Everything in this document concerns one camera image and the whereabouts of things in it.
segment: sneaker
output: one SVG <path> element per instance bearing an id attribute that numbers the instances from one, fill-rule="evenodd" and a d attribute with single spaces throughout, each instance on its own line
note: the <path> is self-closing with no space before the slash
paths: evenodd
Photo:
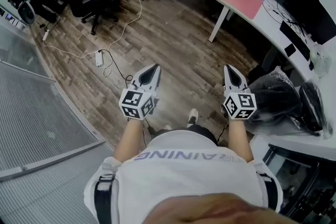
<path id="1" fill-rule="evenodd" d="M 197 109 L 191 109 L 189 112 L 187 128 L 189 128 L 191 125 L 196 124 L 197 121 L 198 121 L 198 111 Z"/>

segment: black strap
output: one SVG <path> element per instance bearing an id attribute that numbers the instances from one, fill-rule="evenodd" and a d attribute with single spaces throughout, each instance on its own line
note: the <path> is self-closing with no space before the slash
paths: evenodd
<path id="1" fill-rule="evenodd" d="M 99 224 L 112 224 L 111 196 L 114 175 L 103 175 L 99 178 L 94 191 L 94 203 Z"/>
<path id="2" fill-rule="evenodd" d="M 258 173 L 265 182 L 267 197 L 268 197 L 268 208 L 276 210 L 278 204 L 278 188 L 275 180 L 265 173 Z"/>

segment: keyboard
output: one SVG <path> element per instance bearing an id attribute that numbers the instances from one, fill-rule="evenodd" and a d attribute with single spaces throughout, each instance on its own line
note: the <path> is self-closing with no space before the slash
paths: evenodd
<path id="1" fill-rule="evenodd" d="M 293 43 L 295 47 L 302 53 L 307 61 L 309 61 L 310 50 L 302 39 L 294 32 L 294 30 L 285 22 L 282 21 L 280 31 Z"/>

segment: power adapter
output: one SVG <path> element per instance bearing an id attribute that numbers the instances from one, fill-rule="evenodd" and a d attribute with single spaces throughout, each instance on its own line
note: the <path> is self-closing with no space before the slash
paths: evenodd
<path id="1" fill-rule="evenodd" d="M 102 67 L 104 64 L 103 62 L 103 52 L 101 50 L 96 51 L 96 66 Z"/>
<path id="2" fill-rule="evenodd" d="M 44 36 L 43 36 L 43 41 L 46 41 L 46 39 L 47 39 L 47 37 L 48 37 L 48 35 L 49 35 L 49 32 L 50 32 L 50 30 L 47 30 L 45 33 L 44 33 Z"/>

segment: black pants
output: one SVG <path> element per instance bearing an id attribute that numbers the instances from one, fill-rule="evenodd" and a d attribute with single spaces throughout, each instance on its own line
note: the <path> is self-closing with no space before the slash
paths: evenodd
<path id="1" fill-rule="evenodd" d="M 66 5 L 60 5 L 56 0 L 31 0 L 30 4 L 36 14 L 51 23 L 56 22 L 57 15 L 45 9 L 43 5 L 47 6 L 57 14 L 61 14 Z"/>
<path id="2" fill-rule="evenodd" d="M 173 130 L 159 130 L 159 131 L 156 132 L 156 134 L 153 135 L 152 138 L 155 138 L 155 137 L 159 136 L 160 134 L 164 134 L 164 133 L 171 132 L 171 131 L 177 131 L 177 130 L 188 130 L 188 131 L 191 131 L 191 132 L 194 132 L 194 133 L 198 133 L 198 134 L 210 139 L 212 142 L 215 143 L 216 146 L 218 145 L 214 134 L 212 132 L 210 132 L 207 128 L 204 128 L 204 127 L 202 127 L 200 125 L 197 125 L 197 124 L 191 125 L 189 128 L 178 128 L 178 129 L 173 129 Z"/>

